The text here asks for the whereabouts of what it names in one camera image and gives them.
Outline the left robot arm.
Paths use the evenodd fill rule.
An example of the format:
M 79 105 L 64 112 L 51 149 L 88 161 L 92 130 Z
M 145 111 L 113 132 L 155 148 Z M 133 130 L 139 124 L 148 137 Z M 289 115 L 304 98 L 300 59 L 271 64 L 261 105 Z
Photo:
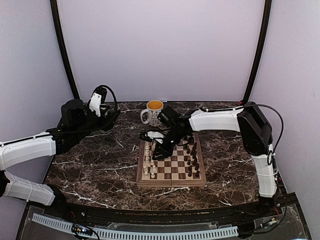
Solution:
M 41 157 L 57 156 L 70 151 L 91 132 L 113 128 L 120 110 L 109 107 L 100 115 L 86 105 L 61 107 L 61 119 L 55 128 L 37 135 L 0 144 L 0 195 L 50 206 L 60 218 L 71 213 L 64 194 L 55 186 L 23 179 L 8 172 L 8 168 Z

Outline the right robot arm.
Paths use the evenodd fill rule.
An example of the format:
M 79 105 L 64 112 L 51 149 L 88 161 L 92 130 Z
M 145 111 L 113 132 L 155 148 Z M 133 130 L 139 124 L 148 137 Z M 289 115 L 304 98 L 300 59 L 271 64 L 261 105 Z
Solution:
M 172 107 L 164 108 L 158 119 L 167 133 L 148 130 L 147 141 L 156 141 L 153 158 L 168 158 L 174 146 L 186 136 L 201 131 L 229 131 L 239 133 L 243 149 L 253 160 L 258 179 L 258 193 L 264 199 L 255 205 L 255 213 L 266 217 L 275 208 L 271 199 L 277 190 L 273 157 L 277 145 L 273 143 L 272 125 L 262 112 L 264 105 L 249 101 L 247 104 L 221 109 L 193 108 L 184 114 Z

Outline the wooden chess board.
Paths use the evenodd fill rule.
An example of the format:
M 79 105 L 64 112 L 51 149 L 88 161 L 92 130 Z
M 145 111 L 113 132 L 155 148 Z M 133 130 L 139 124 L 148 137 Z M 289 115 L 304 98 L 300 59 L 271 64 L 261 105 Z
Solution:
M 199 135 L 193 134 L 194 142 L 186 149 L 182 140 L 173 148 L 172 156 L 163 160 L 153 160 L 155 143 L 140 141 L 140 151 L 136 184 L 139 187 L 182 188 L 203 187 L 207 183 Z

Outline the yellow inside patterned mug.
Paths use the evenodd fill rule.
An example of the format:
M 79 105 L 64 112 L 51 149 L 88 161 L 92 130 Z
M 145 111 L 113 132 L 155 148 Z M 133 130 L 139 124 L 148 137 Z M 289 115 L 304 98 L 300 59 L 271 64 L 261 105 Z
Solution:
M 158 118 L 164 108 L 164 104 L 160 100 L 151 100 L 146 104 L 146 109 L 142 110 L 140 113 L 140 120 L 145 125 L 150 125 L 152 127 L 158 127 L 162 123 Z

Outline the black frame post left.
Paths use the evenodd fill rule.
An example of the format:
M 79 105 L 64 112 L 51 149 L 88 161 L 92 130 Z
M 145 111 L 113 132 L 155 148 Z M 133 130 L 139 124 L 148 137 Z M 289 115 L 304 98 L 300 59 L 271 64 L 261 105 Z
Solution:
M 66 73 L 66 77 L 68 80 L 68 84 L 69 84 L 73 98 L 80 99 L 79 91 L 76 86 L 76 82 L 75 82 L 74 75 L 72 72 L 71 64 L 69 61 L 69 56 L 67 53 L 66 43 L 65 43 L 61 19 L 60 19 L 58 1 L 57 0 L 50 0 L 49 2 L 50 2 L 52 20 L 53 20 L 53 24 L 54 24 L 55 35 L 56 35 L 62 63 L 64 66 L 64 70 Z

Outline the black frame post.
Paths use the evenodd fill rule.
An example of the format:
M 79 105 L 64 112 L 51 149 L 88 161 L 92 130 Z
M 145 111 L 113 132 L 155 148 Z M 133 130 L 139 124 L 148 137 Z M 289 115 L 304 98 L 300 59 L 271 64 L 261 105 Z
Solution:
M 271 14 L 271 7 L 272 7 L 272 0 L 265 0 L 262 21 L 261 21 L 261 27 L 260 27 L 259 37 L 258 37 L 258 41 L 257 41 L 257 47 L 256 47 L 250 75 L 248 78 L 248 82 L 246 85 L 246 89 L 245 89 L 243 99 L 242 99 L 243 105 L 245 105 L 250 100 L 250 96 L 251 96 L 251 93 L 252 93 L 252 90 L 254 87 L 254 83 L 255 83 L 258 69 L 260 66 L 260 62 L 261 62 L 261 58 L 262 58 L 262 54 L 263 54 L 263 49 L 264 49 L 264 45 L 265 45 L 265 40 L 266 40 L 266 36 L 267 36 L 268 25 L 269 25 L 270 14 Z
M 68 84 L 69 84 L 73 98 L 80 99 L 79 91 L 76 86 L 76 82 L 75 82 L 74 75 L 72 72 L 71 64 L 69 61 L 69 56 L 67 53 L 66 43 L 65 43 L 61 19 L 60 19 L 58 1 L 57 0 L 50 0 L 49 2 L 50 2 L 52 20 L 53 20 L 53 24 L 54 24 L 55 35 L 56 35 L 62 63 L 64 66 L 64 70 L 66 73 L 66 77 L 68 80 Z

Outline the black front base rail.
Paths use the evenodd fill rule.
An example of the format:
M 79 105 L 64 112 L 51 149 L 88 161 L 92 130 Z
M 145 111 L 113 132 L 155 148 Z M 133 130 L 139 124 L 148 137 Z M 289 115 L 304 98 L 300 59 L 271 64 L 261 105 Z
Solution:
M 277 193 L 273 207 L 261 209 L 258 191 L 217 190 L 196 187 L 97 189 L 80 193 L 63 190 L 68 207 L 66 221 L 85 225 L 108 223 L 173 225 L 218 222 L 245 225 L 254 220 L 282 214 L 285 206 L 298 204 L 294 192 Z

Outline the black frame post right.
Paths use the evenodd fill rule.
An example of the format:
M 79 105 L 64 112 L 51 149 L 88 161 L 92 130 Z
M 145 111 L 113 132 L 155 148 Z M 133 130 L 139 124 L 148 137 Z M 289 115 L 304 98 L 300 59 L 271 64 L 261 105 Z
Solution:
M 260 27 L 259 37 L 258 37 L 258 41 L 257 41 L 257 47 L 256 47 L 250 75 L 248 78 L 248 82 L 246 85 L 246 89 L 245 89 L 243 99 L 242 99 L 243 105 L 245 105 L 250 100 L 250 96 L 251 96 L 251 93 L 252 93 L 252 90 L 254 87 L 254 83 L 255 83 L 258 69 L 260 66 L 260 62 L 261 62 L 261 58 L 262 58 L 262 54 L 263 54 L 263 49 L 264 49 L 264 45 L 265 45 L 265 40 L 266 40 L 266 36 L 267 36 L 268 25 L 269 25 L 270 14 L 271 14 L 271 7 L 272 7 L 272 0 L 265 0 L 262 21 L 261 21 L 261 27 Z

